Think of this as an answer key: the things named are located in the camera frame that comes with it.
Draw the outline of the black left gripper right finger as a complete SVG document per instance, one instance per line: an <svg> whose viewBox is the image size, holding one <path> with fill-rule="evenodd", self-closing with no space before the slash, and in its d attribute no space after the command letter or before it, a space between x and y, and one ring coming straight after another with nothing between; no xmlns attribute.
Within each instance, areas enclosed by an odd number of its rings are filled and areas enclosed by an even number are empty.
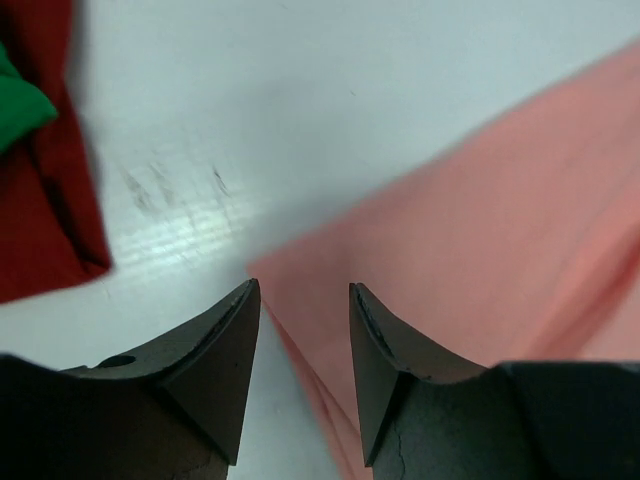
<svg viewBox="0 0 640 480"><path fill-rule="evenodd" d="M485 368L397 317L364 284L349 285L349 329L364 463L371 467L411 385L450 385Z"/></svg>

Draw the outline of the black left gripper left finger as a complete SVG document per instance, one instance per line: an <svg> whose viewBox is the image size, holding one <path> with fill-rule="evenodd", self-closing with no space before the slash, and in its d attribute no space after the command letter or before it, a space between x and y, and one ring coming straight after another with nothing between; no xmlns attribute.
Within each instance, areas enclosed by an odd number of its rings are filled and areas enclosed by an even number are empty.
<svg viewBox="0 0 640 480"><path fill-rule="evenodd" d="M135 381L195 430L230 465L237 463L257 344L260 287L249 279L215 305L94 367L63 372L100 381Z"/></svg>

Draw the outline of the pink t shirt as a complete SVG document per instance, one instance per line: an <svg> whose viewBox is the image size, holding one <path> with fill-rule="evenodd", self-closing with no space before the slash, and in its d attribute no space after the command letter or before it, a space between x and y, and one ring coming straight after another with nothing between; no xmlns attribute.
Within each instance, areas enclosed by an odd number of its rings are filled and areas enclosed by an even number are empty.
<svg viewBox="0 0 640 480"><path fill-rule="evenodd" d="M639 46L248 268L340 475L368 479L348 287L483 366L639 356Z"/></svg>

